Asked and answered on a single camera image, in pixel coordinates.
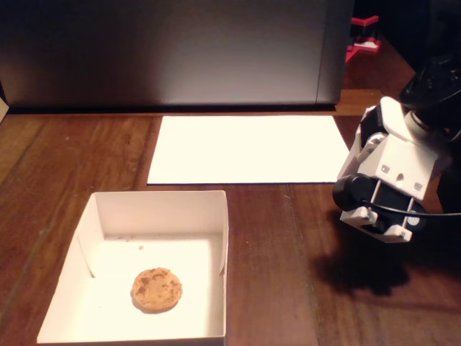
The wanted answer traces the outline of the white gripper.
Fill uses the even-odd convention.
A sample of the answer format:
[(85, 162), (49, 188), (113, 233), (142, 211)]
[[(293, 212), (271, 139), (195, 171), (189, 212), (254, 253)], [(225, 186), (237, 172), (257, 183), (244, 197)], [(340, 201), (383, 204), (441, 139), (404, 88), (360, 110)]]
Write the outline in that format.
[(391, 97), (365, 110), (337, 179), (354, 173), (382, 180), (422, 201), (431, 179), (451, 162), (448, 140)]

